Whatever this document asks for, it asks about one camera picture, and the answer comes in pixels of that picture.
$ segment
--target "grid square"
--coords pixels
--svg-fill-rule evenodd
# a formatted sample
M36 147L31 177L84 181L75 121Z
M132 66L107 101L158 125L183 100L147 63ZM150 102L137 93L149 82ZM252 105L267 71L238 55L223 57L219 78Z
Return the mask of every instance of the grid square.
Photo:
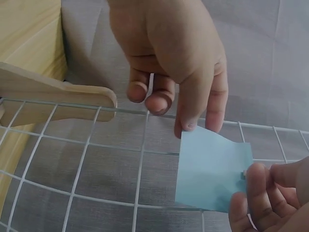
M228 214L220 212L204 212L205 231L230 232Z
M134 203L140 152L90 145L76 194Z
M16 112L19 110L23 102L21 101L10 101L10 100L3 100L2 106L4 109L10 109L9 111L5 111L5 114L0 118L0 124L8 127L12 119L14 118Z
M136 232L201 232L199 211L138 209Z
M144 154L139 204L175 205L178 156Z
M131 232L133 207L74 198L67 232Z
M246 142L251 143L254 159L283 160L274 130L242 127Z
M42 138L26 179L71 192L83 150L83 144Z
M0 146L0 169L21 177L37 140L37 136L8 131ZM12 141L21 146L12 149Z
M20 110L19 114L17 115L12 126L24 125L25 124L24 118L28 118L26 124L42 123L41 127L37 127L35 129L35 133L41 133L54 107L55 107L54 104L26 102L23 108ZM40 113L34 114L33 112L37 112L38 109L40 110Z
M173 118L150 116L145 136L145 149L179 153L180 139L174 135L174 123Z
M6 228L2 225L0 225L0 232L6 232Z
M90 142L130 149L140 149L145 120L145 115L117 112L115 117L109 122L96 122Z
M306 144L298 131L278 131L287 160L300 160L309 155Z
M64 110L70 110L76 112L76 118L74 119L63 119L58 120L61 117L66 117L63 115ZM70 140L76 140L85 142L90 134L91 126L93 124L93 119L96 115L96 109L85 109L84 116L89 117L89 120L78 119L80 108L69 107L69 106L58 106L53 117L52 121L48 124L44 134L59 138L65 138Z
M62 231L69 196L23 183L12 227L17 231Z
M2 209L2 213L1 213L1 218L0 218L0 221L7 225L9 223L11 209L12 209L12 206L13 206L13 202L14 202L15 195L16 195L20 181L16 180L16 179L12 179L7 175L5 175L4 177L5 178L8 177L9 178L8 180L11 179L11 183L10 183L10 186L8 187L8 191L6 193L6 197L5 197L5 200L4 200L3 209Z

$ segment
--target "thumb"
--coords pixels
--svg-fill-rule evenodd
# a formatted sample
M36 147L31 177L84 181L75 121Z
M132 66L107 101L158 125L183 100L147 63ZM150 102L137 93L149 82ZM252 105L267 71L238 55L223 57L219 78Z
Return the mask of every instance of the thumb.
M206 110L213 81L213 67L200 67L179 84L177 116L185 131L192 131Z
M273 165L270 173L277 184L296 188L300 205L309 203L309 157L295 163Z

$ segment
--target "wire mesh panel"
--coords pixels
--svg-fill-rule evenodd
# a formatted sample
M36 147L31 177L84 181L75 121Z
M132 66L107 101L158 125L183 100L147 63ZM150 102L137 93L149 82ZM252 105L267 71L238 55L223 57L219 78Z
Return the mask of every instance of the wire mesh panel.
M174 202L180 141L169 123L173 115L1 100L20 106L8 127L0 126L0 146L12 133L28 134L29 140L14 172L0 170L2 178L12 178L0 231L205 232L212 230L208 222L218 215L228 226L224 214ZM28 103L52 106L48 120L33 132L12 127ZM74 119L62 124L53 121L58 108L66 106L93 111L93 120L77 120L74 126ZM116 117L97 122L102 111L116 111ZM158 123L167 126L158 128ZM227 121L220 134L235 142L250 142L254 161L268 167L309 154L306 131Z

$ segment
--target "finger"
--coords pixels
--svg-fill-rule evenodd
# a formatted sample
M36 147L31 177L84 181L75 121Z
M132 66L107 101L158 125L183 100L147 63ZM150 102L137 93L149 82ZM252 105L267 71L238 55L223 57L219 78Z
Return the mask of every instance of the finger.
M148 92L150 73L130 69L130 81L127 88L127 97L132 102L142 102Z
M281 218L290 216L295 213L296 208L287 203L285 197L278 189L277 185L274 183L270 175L269 169L267 169L266 167L265 174L267 194L273 211Z
M296 188L301 206L309 202L309 157L295 163L273 165L271 173L276 183Z
M309 203L303 205L280 229L281 232L308 232Z
M277 188L282 193L283 197L285 198L286 202L293 206L295 209L300 208L299 201L297 199L296 189L295 188L285 188L278 184L276 184Z
M208 98L205 127L211 131L219 132L223 125L228 97L226 62L216 64L214 74Z
M200 67L179 84L179 114L182 129L192 131L206 110L213 81L213 67Z
M146 99L145 105L155 115L166 113L175 99L175 82L168 76L154 75L152 94Z
M265 166L254 163L246 173L248 205L252 220L259 231L275 225L280 217L273 212L267 195Z
M257 232L248 217L248 203L245 194L237 192L232 196L228 219L232 232Z
M301 162L288 164L274 164L270 173L274 181L286 188L296 188L296 177Z

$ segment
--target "wood grain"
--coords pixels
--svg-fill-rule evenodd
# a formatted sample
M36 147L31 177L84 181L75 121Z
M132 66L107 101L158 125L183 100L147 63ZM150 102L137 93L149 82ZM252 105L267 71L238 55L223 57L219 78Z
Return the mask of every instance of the wood grain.
M37 100L57 103L103 106L115 108L116 95L105 87L73 85L19 67L0 62L0 96L11 99ZM8 126L19 106L14 101L3 103L5 113L1 119ZM53 105L27 103L13 126L45 122ZM74 107L59 107L52 120L78 118L93 120L93 110ZM112 111L101 111L98 121L110 121L115 115Z
M63 80L61 0L0 1L0 61ZM17 127L32 131L33 124ZM0 146L0 169L14 173L29 136L10 132ZM0 216L11 178L0 174Z

